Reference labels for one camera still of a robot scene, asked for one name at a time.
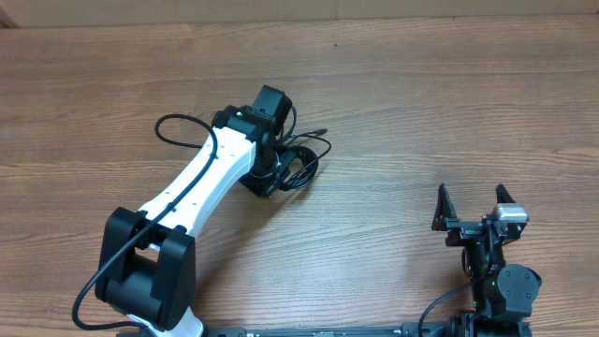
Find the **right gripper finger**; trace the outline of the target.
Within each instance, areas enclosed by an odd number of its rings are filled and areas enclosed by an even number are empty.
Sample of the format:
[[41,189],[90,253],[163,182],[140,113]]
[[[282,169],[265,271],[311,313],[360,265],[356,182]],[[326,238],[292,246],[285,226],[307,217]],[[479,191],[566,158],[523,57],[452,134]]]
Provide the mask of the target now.
[[497,199],[498,204],[515,203],[515,200],[507,192],[505,186],[502,183],[500,183],[496,186],[495,193],[496,193],[496,199]]
[[455,207],[450,200],[447,187],[441,183],[438,188],[438,198],[431,229],[435,231],[448,231],[453,224],[458,222]]

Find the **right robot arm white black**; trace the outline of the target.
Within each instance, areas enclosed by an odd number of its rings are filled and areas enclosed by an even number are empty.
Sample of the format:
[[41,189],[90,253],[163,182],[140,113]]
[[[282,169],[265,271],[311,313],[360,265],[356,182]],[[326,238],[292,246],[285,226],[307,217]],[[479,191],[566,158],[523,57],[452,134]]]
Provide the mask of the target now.
[[499,184],[496,205],[479,221],[462,221],[450,200],[445,184],[438,188],[438,199],[431,229],[446,234],[446,245],[460,247],[462,270],[468,283],[435,300],[417,322],[417,333],[424,332],[424,320],[439,303],[466,289],[472,291],[472,311],[462,311],[431,336],[530,336],[525,319],[533,313],[542,278],[532,269],[508,264],[504,247],[520,239],[530,220],[524,208]]

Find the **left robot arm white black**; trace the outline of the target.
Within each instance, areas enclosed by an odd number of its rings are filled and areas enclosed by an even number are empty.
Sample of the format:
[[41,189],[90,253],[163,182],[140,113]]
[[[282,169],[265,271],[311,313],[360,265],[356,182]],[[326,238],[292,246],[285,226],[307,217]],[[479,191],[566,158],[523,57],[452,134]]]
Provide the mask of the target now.
[[196,290],[196,239],[235,183],[260,198],[278,189],[292,161],[280,134],[295,111],[265,85],[255,102],[218,111],[198,154],[138,211],[117,208],[105,226],[95,295],[127,315],[138,336],[201,336],[190,304]]

